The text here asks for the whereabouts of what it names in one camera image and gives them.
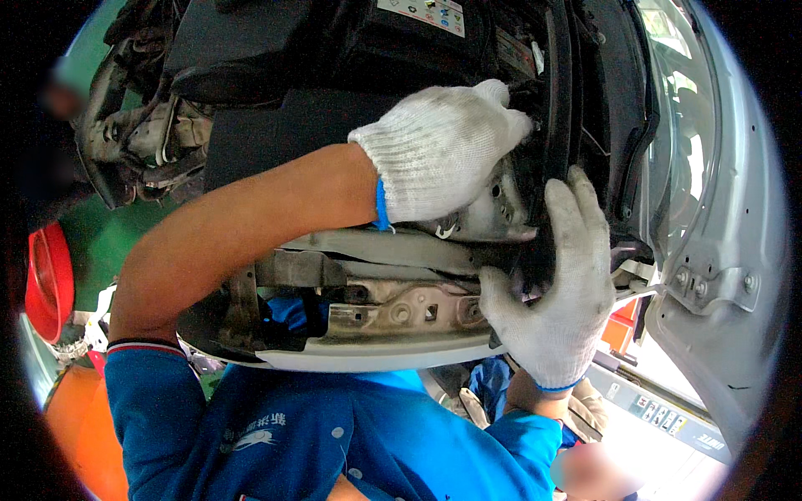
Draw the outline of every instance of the blue uniform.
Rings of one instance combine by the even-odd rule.
[[[326,499],[343,473],[375,501],[551,499],[557,422],[515,411],[480,430],[413,371],[230,366],[207,405],[179,349],[110,345],[106,384],[131,499]]]

